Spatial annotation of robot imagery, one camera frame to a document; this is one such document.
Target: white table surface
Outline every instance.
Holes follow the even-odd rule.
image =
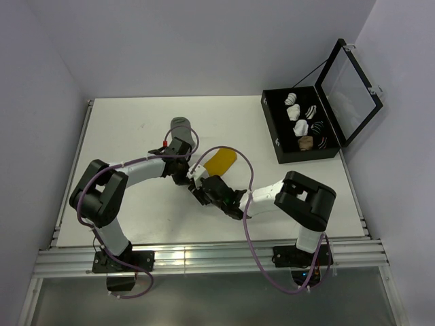
[[[278,164],[259,96],[95,100],[70,193],[91,160],[127,161],[159,148],[171,120],[177,116],[188,118],[201,139],[191,164],[210,147],[229,145],[251,160],[254,188],[275,183],[287,171],[298,171],[337,192],[326,229],[329,237],[364,236],[340,156]],[[249,169],[242,157],[237,158],[223,179],[233,189],[247,188]],[[214,206],[201,206],[185,187],[176,186],[170,177],[147,180],[128,188],[118,218],[133,244],[245,240],[241,221],[231,219]],[[298,234],[297,223],[281,211],[258,215],[248,221],[248,226],[254,240],[295,239]],[[92,239],[92,233],[77,222],[75,211],[67,205],[58,247],[89,246]]]

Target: white sock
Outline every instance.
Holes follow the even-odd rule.
[[[308,120],[313,119],[313,116],[316,113],[316,106],[315,105],[311,105],[307,111],[307,114],[305,115],[307,117]]]
[[[306,136],[308,134],[308,123],[306,120],[298,120],[293,128],[294,134],[299,136]]]
[[[293,105],[295,102],[296,102],[296,94],[289,93],[284,103],[285,105]]]
[[[290,118],[290,121],[296,121],[300,115],[300,107],[299,104],[295,104],[289,108],[287,108],[287,114]]]

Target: black compartment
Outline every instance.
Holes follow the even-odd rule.
[[[305,113],[311,105],[317,106],[317,113],[314,115],[313,119],[307,120],[307,122],[310,129],[311,125],[315,122],[324,122],[322,136],[328,138],[327,148],[300,151],[298,144],[300,137],[295,136],[293,132],[296,121],[290,121],[287,114],[288,105],[284,103],[289,93],[294,93],[297,96],[296,103],[300,106],[300,120],[305,117]],[[326,112],[313,86],[265,90],[263,91],[262,106],[269,130],[271,134],[275,133],[274,136],[272,135],[272,138],[279,163],[333,158],[339,151],[340,145],[336,140]]]

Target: gray floor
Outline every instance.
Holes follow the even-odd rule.
[[[290,273],[275,272],[292,287]],[[140,278],[142,286],[146,278]],[[43,282],[33,326],[394,325],[378,268],[338,270],[310,294],[285,295],[260,273],[156,277],[133,300],[107,296],[105,278]]]

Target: black mounting bracket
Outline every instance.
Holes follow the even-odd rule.
[[[154,267],[154,252],[153,251],[132,251],[128,263],[138,266],[151,272]],[[94,262],[92,265],[92,273],[107,274],[119,272],[137,272],[136,270],[121,266],[113,261],[104,251],[95,253]]]
[[[295,267],[295,268],[307,268],[313,261],[314,254],[307,253],[305,251],[293,246],[276,246],[273,247],[272,262],[276,268],[282,267]],[[320,246],[319,255],[317,256],[319,264],[321,266],[328,265],[329,250],[326,244]]]
[[[307,193],[305,200],[297,195]],[[311,231],[326,230],[336,192],[316,180],[296,171],[287,172],[283,187],[276,195],[274,204]]]

